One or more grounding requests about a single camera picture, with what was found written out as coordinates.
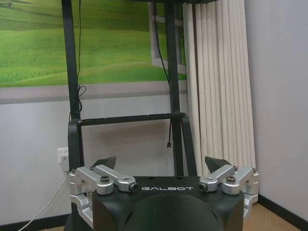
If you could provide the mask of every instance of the curtain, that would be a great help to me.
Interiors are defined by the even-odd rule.
[[[198,175],[205,156],[255,167],[244,0],[184,4],[183,18]]]

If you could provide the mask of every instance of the cable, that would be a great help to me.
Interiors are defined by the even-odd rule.
[[[61,185],[59,186],[59,188],[57,189],[56,193],[53,195],[52,199],[49,201],[49,203],[42,208],[24,227],[22,227],[21,229],[19,229],[18,231],[21,231],[23,229],[25,229],[28,225],[31,224],[31,222],[39,215],[41,214],[46,208],[48,208],[48,206],[53,202],[53,200],[55,199],[56,195],[58,194],[58,192],[60,191],[60,189],[62,188],[62,186],[64,185],[65,181],[66,181],[66,177],[67,177],[67,173],[65,173],[65,177],[61,183]]]
[[[155,2],[155,0],[153,1],[153,5],[154,5],[154,30],[155,30],[155,37],[156,37],[157,49],[158,49],[160,61],[162,62],[162,65],[163,65],[163,69],[164,69],[164,73],[165,73],[167,82],[169,83],[169,76],[168,76],[168,74],[167,74],[167,70],[166,70],[166,68],[165,68],[163,56],[162,56],[162,53],[161,53],[161,51],[160,51],[160,46],[159,46],[158,30],[157,30],[157,21],[156,21],[157,7],[156,7],[156,2]],[[170,120],[170,124],[169,124],[169,139],[168,139],[168,143],[167,143],[167,148],[168,148],[168,149],[171,148],[171,120]]]
[[[78,72],[77,72],[77,83],[79,81],[79,76],[80,76],[80,51],[81,51],[81,0],[79,0],[79,10],[78,10],[78,14],[79,14],[79,40],[78,40]],[[77,90],[76,90],[76,97],[73,101],[69,116],[68,116],[68,120],[71,120],[71,116],[72,116],[72,112],[74,113],[80,113],[82,111],[82,102],[80,100],[80,97],[87,91],[87,87],[86,86],[81,86],[80,84],[76,85]],[[73,111],[73,108],[75,106],[75,104],[78,104],[78,110],[77,111]]]
[[[171,148],[171,124],[172,124],[172,119],[170,119],[170,123],[169,123],[169,140],[168,140],[168,143],[167,143],[168,149]]]
[[[77,73],[77,81],[79,79],[80,74],[80,48],[81,48],[81,0],[79,0],[79,45],[78,45],[78,73]]]
[[[158,49],[160,61],[162,62],[162,65],[163,65],[163,69],[164,69],[164,73],[165,73],[166,79],[167,79],[167,81],[169,83],[169,77],[168,77],[167,70],[165,68],[165,64],[164,64],[164,60],[163,60],[163,56],[162,56],[162,53],[161,53],[160,47],[159,47],[159,39],[158,39],[158,31],[157,31],[157,21],[156,21],[157,7],[156,7],[155,0],[153,1],[153,4],[154,4],[154,30],[155,30],[157,49]]]

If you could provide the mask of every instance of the white cable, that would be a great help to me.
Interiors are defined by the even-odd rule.
[[[62,186],[64,185],[65,181],[66,181],[66,177],[67,177],[67,173],[65,173],[65,177],[61,183],[61,185],[59,186],[59,188],[57,189],[56,193],[53,195],[52,199],[49,201],[49,203],[42,208],[24,227],[22,227],[21,229],[19,229],[18,231],[23,230],[24,228],[26,228],[28,225],[31,224],[31,222],[39,215],[41,214],[46,208],[48,208],[48,206],[53,202],[53,200],[55,199],[56,195],[58,194],[58,192],[60,191],[60,189],[62,188]]]

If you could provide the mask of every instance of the black cable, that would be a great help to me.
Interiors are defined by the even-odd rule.
[[[77,72],[77,83],[79,81],[79,76],[80,76],[80,51],[81,51],[81,0],[79,0],[79,40],[78,40],[78,72]],[[80,100],[80,97],[87,91],[87,87],[86,86],[81,86],[80,84],[76,85],[76,97],[73,101],[72,104],[72,108],[71,111],[69,113],[69,118],[68,120],[71,120],[71,115],[72,112],[73,113],[80,113],[82,111],[82,102]],[[77,111],[73,111],[73,108],[75,107],[76,103],[78,104],[78,110]]]
[[[167,148],[168,149],[171,148],[171,123],[172,123],[172,119],[170,119],[170,123],[169,123],[169,141],[167,143]]]
[[[166,79],[167,79],[167,81],[168,81],[168,83],[169,83],[169,77],[168,77],[167,70],[166,70],[166,68],[165,68],[165,64],[164,64],[164,60],[163,60],[163,56],[162,56],[162,53],[161,53],[160,47],[159,47],[158,29],[157,29],[157,21],[156,21],[157,7],[156,7],[156,2],[155,2],[155,0],[153,1],[153,4],[154,4],[154,30],[155,30],[155,37],[156,37],[157,49],[158,49],[158,53],[159,53],[160,60],[161,60],[162,65],[163,65],[163,69],[164,69],[164,73],[165,73]]]
[[[167,82],[169,83],[169,76],[167,74],[167,70],[165,68],[163,56],[162,56],[162,53],[160,51],[160,46],[159,46],[158,29],[157,29],[157,21],[156,21],[157,5],[156,5],[155,0],[153,1],[153,5],[154,5],[154,30],[155,30],[155,38],[156,38],[157,49],[158,49],[160,60],[161,60],[162,65],[163,65],[163,69],[164,69],[164,73],[165,73]],[[169,123],[169,139],[168,139],[168,143],[167,143],[167,148],[168,149],[171,148],[171,123],[172,123],[172,120],[170,120],[170,123]]]
[[[80,74],[80,48],[81,48],[81,0],[79,0],[79,45],[78,45],[78,73],[77,73],[77,81],[79,79]]]

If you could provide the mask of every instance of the green field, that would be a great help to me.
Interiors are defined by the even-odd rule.
[[[73,0],[76,45],[77,7]],[[82,1],[80,83],[165,80],[151,65],[148,24],[146,3]],[[0,0],[0,46],[0,87],[67,84],[60,0]]]

